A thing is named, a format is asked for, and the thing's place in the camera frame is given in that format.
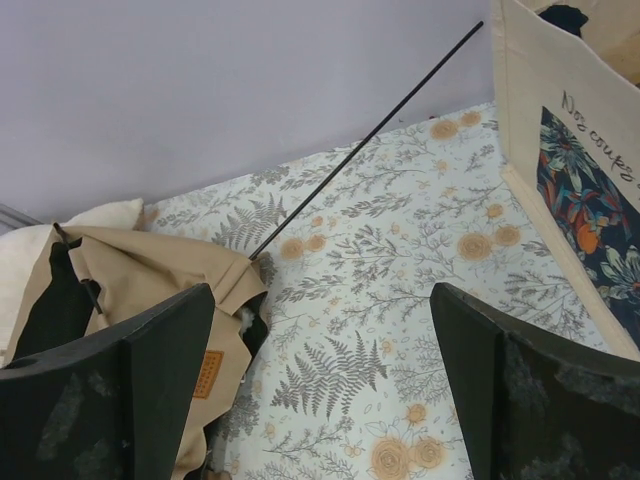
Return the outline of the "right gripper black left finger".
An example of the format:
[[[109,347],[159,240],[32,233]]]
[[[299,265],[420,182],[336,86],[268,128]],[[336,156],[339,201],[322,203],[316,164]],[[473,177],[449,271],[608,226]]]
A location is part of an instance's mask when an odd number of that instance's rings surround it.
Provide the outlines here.
[[[170,478],[214,308],[197,284],[2,368],[2,478]]]

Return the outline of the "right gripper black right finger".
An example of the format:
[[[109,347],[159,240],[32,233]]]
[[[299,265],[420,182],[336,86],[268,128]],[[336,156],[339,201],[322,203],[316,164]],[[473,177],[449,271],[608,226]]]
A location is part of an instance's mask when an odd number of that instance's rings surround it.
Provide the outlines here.
[[[638,362],[449,283],[430,308],[474,478],[638,478]]]

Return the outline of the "beige fabric pet tent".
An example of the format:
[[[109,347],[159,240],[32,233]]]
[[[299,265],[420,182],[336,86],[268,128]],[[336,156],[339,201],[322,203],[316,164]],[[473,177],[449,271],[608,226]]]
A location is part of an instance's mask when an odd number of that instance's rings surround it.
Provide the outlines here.
[[[197,284],[210,287],[213,321],[177,459],[168,479],[201,479],[214,422],[230,410],[268,329],[250,326],[266,294],[246,256],[199,240],[134,230],[61,226],[71,256],[50,226],[24,290],[6,363],[84,338],[128,320]],[[78,279],[91,279],[99,315]]]

